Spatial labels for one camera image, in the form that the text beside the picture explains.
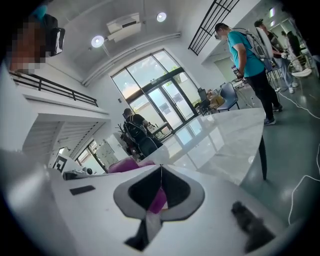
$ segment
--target air conditioner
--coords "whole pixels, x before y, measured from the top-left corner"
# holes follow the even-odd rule
[[[110,35],[107,37],[108,40],[118,42],[141,31],[139,13],[117,18],[107,23],[106,26],[110,32]]]

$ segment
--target man in teal shirt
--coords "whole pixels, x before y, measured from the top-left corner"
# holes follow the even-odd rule
[[[264,63],[250,50],[252,47],[245,35],[231,30],[224,23],[216,24],[214,29],[216,38],[228,41],[229,50],[238,70],[238,78],[245,77],[260,99],[266,115],[264,125],[274,125],[276,120],[273,111],[282,111],[282,106],[275,90],[268,82]]]

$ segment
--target black table leg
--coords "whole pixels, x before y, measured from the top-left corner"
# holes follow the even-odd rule
[[[263,136],[261,136],[259,153],[260,153],[260,159],[261,159],[263,180],[266,180],[267,179],[267,155],[266,155],[265,141]]]

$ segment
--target purple fabric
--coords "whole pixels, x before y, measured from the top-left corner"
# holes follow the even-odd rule
[[[138,168],[140,168],[139,165],[130,156],[130,157],[127,157],[117,163],[112,164],[109,167],[108,173],[109,174],[124,173],[124,172],[131,171],[131,170],[138,169]]]
[[[112,164],[109,167],[108,173],[109,174],[124,173],[124,172],[135,170],[141,167],[152,166],[154,164],[155,163],[151,160],[148,160],[144,163],[136,163],[136,161],[132,158],[132,156],[130,156],[117,163]],[[166,194],[162,190],[162,188],[160,188],[148,210],[154,214],[157,214],[161,211],[161,209],[163,208],[166,202],[167,202]]]

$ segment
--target ceiling light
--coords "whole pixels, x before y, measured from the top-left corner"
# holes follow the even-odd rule
[[[273,17],[275,16],[275,8],[271,8],[270,11],[269,11],[269,17]]]
[[[164,22],[165,19],[167,18],[167,15],[164,12],[160,12],[157,16],[156,16],[156,20],[158,22]]]
[[[105,39],[103,38],[103,36],[97,35],[91,40],[91,45],[94,48],[98,48],[98,47],[102,46],[104,44],[104,42],[105,42]]]

